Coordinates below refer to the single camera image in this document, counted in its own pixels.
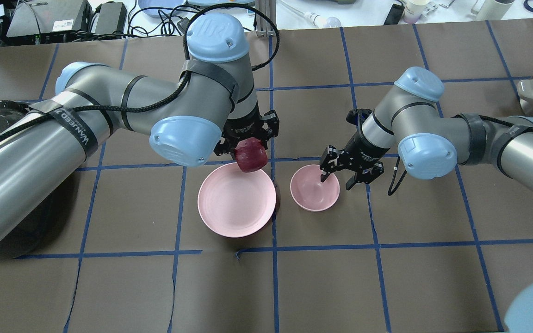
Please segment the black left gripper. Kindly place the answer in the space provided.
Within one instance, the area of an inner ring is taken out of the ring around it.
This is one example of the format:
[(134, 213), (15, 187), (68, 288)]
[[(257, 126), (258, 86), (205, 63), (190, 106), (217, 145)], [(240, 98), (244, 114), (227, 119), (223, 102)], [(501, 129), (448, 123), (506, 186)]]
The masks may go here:
[(260, 115), (256, 108), (241, 118), (228, 119), (222, 131), (223, 141), (216, 144), (213, 152), (216, 156), (233, 155), (237, 145), (249, 138), (258, 139), (266, 149), (269, 139), (279, 135), (279, 125), (279, 116), (275, 110)]

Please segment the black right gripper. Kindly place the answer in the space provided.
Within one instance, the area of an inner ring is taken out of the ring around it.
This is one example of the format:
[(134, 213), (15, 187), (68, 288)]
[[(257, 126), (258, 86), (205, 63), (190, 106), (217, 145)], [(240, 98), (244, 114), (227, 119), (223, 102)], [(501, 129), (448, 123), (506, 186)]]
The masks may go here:
[(358, 134), (353, 135), (343, 149), (328, 145), (319, 161), (320, 183), (324, 183), (333, 173), (347, 169), (353, 172), (345, 184), (347, 191), (356, 184), (370, 184), (384, 173), (380, 161), (384, 154), (385, 148), (373, 145)]

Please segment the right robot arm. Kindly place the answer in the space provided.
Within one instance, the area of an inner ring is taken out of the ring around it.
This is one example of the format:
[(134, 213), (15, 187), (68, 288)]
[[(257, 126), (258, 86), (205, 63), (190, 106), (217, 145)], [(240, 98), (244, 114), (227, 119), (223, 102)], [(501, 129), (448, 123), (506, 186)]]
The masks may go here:
[(355, 108), (347, 122), (357, 127), (343, 149), (328, 146), (320, 158), (320, 181), (343, 169), (347, 182), (370, 183), (383, 173), (379, 160), (397, 148), (406, 173), (435, 179), (457, 165), (491, 164), (533, 190), (533, 117), (493, 118), (474, 113), (440, 116), (443, 82), (427, 69), (408, 68), (373, 109)]

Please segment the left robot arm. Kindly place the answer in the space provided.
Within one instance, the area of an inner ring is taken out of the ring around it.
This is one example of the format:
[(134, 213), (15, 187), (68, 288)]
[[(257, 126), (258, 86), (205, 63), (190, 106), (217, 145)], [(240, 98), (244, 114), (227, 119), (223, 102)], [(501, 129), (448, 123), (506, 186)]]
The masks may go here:
[(97, 151), (117, 129), (147, 135), (165, 160), (204, 165), (212, 154), (234, 154), (254, 138), (279, 134), (274, 111), (260, 115), (254, 72), (241, 23), (213, 7), (197, 13), (183, 34), (185, 61), (176, 83), (101, 63), (74, 62), (56, 80), (55, 95), (27, 105), (27, 114), (0, 134), (0, 241)]

